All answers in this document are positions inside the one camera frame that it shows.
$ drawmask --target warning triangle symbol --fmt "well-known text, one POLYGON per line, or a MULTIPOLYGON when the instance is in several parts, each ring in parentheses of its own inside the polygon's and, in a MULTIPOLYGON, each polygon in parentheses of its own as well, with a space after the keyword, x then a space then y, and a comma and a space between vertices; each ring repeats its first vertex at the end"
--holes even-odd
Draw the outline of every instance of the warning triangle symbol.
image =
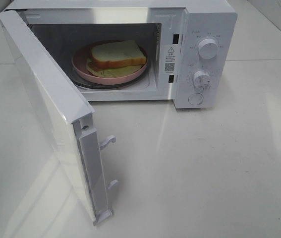
POLYGON ((168 53, 174 53, 173 47, 170 47, 170 49, 168 50, 168 53))

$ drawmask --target microwave top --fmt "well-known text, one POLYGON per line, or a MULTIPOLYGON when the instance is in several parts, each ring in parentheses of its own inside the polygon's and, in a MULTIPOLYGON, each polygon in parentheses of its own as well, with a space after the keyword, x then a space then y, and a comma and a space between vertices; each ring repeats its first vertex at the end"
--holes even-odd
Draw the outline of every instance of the microwave top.
POLYGON ((191 13, 235 12, 226 0, 14 0, 6 10, 100 7, 186 8, 191 13))

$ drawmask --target round button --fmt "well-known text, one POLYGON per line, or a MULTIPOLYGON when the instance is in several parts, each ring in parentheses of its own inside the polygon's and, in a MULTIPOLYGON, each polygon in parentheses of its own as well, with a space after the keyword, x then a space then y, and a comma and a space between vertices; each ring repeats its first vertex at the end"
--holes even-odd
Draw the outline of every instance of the round button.
POLYGON ((189 97, 189 103, 192 105, 200 105, 203 102, 203 95, 200 93, 192 94, 189 97))
POLYGON ((201 58, 209 60, 217 55, 218 44, 214 39, 207 38, 199 43, 198 49, 201 58))
POLYGON ((208 85, 210 81, 211 81, 210 75, 204 70, 197 71, 193 75, 193 84, 196 88, 202 88, 208 85))

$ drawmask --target open door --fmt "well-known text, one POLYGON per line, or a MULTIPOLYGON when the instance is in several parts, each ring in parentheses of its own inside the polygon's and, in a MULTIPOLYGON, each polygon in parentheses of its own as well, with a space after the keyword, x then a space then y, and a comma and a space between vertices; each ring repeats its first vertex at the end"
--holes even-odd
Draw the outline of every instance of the open door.
POLYGON ((112 215, 91 105, 41 45, 16 11, 0 21, 33 110, 74 190, 94 224, 112 215))

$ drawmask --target white microwave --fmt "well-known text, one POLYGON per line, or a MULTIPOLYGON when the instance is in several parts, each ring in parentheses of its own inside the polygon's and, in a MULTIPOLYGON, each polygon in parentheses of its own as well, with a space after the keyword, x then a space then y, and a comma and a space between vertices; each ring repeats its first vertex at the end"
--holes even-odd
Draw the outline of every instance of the white microwave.
POLYGON ((173 100, 176 108, 211 107, 237 14, 226 0, 15 0, 0 21, 47 139, 97 224, 112 215, 88 101, 173 100), (95 41, 133 39, 148 67, 123 85, 80 78, 71 56, 95 41))

